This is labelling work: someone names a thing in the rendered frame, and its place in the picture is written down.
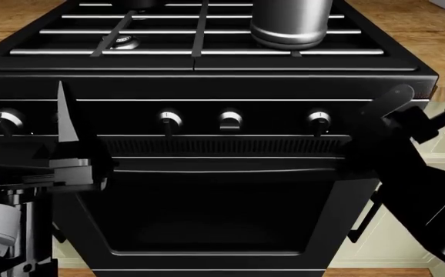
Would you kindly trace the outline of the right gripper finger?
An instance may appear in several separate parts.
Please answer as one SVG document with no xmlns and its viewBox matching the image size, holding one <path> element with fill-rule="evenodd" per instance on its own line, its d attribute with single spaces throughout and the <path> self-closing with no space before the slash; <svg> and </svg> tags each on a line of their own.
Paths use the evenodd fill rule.
<svg viewBox="0 0 445 277">
<path fill-rule="evenodd" d="M 445 109 L 440 114 L 430 118 L 429 123 L 432 128 L 445 128 Z"/>
<path fill-rule="evenodd" d="M 382 118 L 410 103 L 414 89 L 409 85 L 397 85 L 379 98 L 375 98 L 360 109 L 360 122 L 378 122 Z"/>
</svg>

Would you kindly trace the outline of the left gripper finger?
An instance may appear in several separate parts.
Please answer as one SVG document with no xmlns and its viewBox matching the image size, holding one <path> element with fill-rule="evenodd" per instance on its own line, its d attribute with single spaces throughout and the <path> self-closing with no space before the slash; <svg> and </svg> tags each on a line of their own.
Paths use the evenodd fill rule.
<svg viewBox="0 0 445 277">
<path fill-rule="evenodd" d="M 59 142 L 77 142 L 79 138 L 69 114 L 69 104 L 67 103 L 65 90 L 61 81 L 59 81 L 57 91 L 57 108 Z"/>
</svg>

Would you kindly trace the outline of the silver steel kettle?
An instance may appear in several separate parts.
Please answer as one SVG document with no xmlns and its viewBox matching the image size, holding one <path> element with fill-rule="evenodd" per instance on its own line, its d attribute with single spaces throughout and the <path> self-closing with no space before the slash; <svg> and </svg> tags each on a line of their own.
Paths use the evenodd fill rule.
<svg viewBox="0 0 445 277">
<path fill-rule="evenodd" d="M 253 0 L 250 34 L 279 50 L 312 48 L 325 38 L 333 0 Z"/>
</svg>

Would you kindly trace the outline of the silver stove knob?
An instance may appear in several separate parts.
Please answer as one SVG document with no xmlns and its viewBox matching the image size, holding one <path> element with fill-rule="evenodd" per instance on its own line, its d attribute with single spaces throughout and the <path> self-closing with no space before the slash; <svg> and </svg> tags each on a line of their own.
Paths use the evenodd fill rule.
<svg viewBox="0 0 445 277">
<path fill-rule="evenodd" d="M 25 116 L 13 108 L 0 109 L 0 131 L 4 136 L 12 137 L 25 130 Z"/>
<path fill-rule="evenodd" d="M 306 117 L 309 132 L 315 137 L 320 137 L 327 133 L 331 126 L 331 117 L 324 110 L 312 110 Z"/>
<path fill-rule="evenodd" d="M 238 112 L 226 111 L 219 115 L 221 131 L 239 131 L 243 125 L 243 117 Z"/>
<path fill-rule="evenodd" d="M 158 114 L 158 120 L 163 134 L 166 136 L 175 135 L 183 125 L 182 117 L 174 110 L 162 110 Z"/>
</svg>

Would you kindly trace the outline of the black cast iron stove grate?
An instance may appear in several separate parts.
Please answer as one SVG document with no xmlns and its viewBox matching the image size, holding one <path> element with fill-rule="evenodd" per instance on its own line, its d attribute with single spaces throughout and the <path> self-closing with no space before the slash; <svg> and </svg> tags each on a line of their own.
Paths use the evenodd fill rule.
<svg viewBox="0 0 445 277">
<path fill-rule="evenodd" d="M 385 58 L 388 51 L 364 25 L 364 18 L 345 0 L 333 0 L 325 38 L 304 50 L 279 50 L 258 43 L 250 34 L 253 0 L 210 0 L 201 57 L 205 59 L 280 59 L 290 66 L 313 60 Z"/>
<path fill-rule="evenodd" d="M 18 32 L 6 55 L 186 68 L 201 55 L 207 8 L 208 0 L 68 0 Z M 119 35 L 139 47 L 110 49 Z"/>
</svg>

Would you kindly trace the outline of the silver gas burner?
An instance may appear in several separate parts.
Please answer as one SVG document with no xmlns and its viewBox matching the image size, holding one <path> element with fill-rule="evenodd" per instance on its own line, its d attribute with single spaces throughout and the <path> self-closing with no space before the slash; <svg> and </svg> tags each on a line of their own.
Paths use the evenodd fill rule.
<svg viewBox="0 0 445 277">
<path fill-rule="evenodd" d="M 139 47 L 139 39 L 131 35 L 119 35 L 110 46 L 110 49 L 133 50 Z"/>
</svg>

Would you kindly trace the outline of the black gas range stove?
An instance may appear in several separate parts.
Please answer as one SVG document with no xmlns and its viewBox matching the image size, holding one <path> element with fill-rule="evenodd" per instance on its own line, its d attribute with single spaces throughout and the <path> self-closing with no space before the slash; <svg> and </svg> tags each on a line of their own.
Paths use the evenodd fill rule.
<svg viewBox="0 0 445 277">
<path fill-rule="evenodd" d="M 19 110 L 25 116 L 25 130 L 12 137 L 0 131 L 0 143 L 55 146 L 61 81 L 117 162 L 115 169 L 122 161 L 136 160 L 343 160 L 339 149 L 350 140 L 346 121 L 352 113 L 397 85 L 411 86 L 410 106 L 425 108 L 439 79 L 427 64 L 363 18 L 387 57 L 318 59 L 300 67 L 280 59 L 201 55 L 186 68 L 145 67 L 128 59 L 8 57 L 20 29 L 0 41 L 0 109 Z M 182 117 L 175 135 L 163 134 L 158 120 L 162 110 Z M 324 110 L 331 117 L 331 126 L 320 137 L 309 132 L 306 117 L 312 110 Z M 226 111 L 243 117 L 239 131 L 219 129 L 219 115 Z"/>
</svg>

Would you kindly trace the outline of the cream kitchen cabinet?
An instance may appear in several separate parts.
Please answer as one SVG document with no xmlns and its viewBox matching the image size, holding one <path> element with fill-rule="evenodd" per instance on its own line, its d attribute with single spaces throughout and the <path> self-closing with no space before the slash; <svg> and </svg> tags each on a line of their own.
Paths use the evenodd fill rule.
<svg viewBox="0 0 445 277">
<path fill-rule="evenodd" d="M 88 266 L 68 240 L 60 243 L 52 237 L 52 257 L 58 259 L 60 269 L 87 269 Z"/>
<path fill-rule="evenodd" d="M 425 108 L 429 117 L 445 109 L 445 102 L 430 102 Z M 423 144 L 414 142 L 424 161 L 445 170 L 445 128 L 436 138 Z M 437 258 L 428 253 L 413 236 L 381 207 L 359 241 L 345 239 L 330 268 L 433 268 Z"/>
</svg>

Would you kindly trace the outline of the black oven door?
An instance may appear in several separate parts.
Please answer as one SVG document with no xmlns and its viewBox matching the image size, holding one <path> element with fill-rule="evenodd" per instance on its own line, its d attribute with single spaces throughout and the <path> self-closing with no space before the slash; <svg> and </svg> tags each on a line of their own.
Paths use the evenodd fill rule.
<svg viewBox="0 0 445 277">
<path fill-rule="evenodd" d="M 335 172 L 114 172 L 53 196 L 53 221 L 96 277 L 323 277 L 379 184 L 341 159 L 122 161 L 117 169 L 337 168 Z"/>
</svg>

